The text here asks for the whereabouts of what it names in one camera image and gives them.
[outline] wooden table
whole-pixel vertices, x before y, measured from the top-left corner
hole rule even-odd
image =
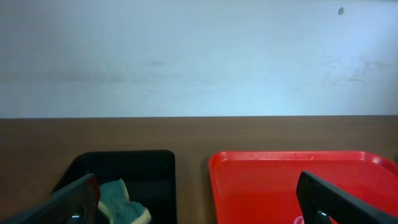
[[[0,219],[41,201],[84,152],[175,153],[179,223],[216,223],[207,161],[218,151],[398,155],[398,116],[0,119]]]

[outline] wall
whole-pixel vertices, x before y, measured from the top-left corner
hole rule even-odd
[[[0,30],[2,118],[398,114],[397,1],[2,0]]]

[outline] teal cloth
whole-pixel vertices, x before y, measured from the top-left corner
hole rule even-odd
[[[99,187],[99,190],[102,205],[100,204],[98,208],[109,218],[110,224],[147,224],[150,222],[148,210],[138,202],[129,201],[122,179],[105,183]]]

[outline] red plastic bin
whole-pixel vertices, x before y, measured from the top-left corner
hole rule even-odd
[[[398,166],[369,152],[219,152],[209,167],[219,224],[303,223],[304,170],[398,217]]]

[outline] black plastic bin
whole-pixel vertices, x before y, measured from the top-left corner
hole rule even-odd
[[[98,183],[123,179],[130,200],[148,208],[152,223],[177,223],[175,158],[166,150],[89,152],[75,158],[53,191],[85,174],[94,173]],[[95,223],[109,223],[99,211]]]

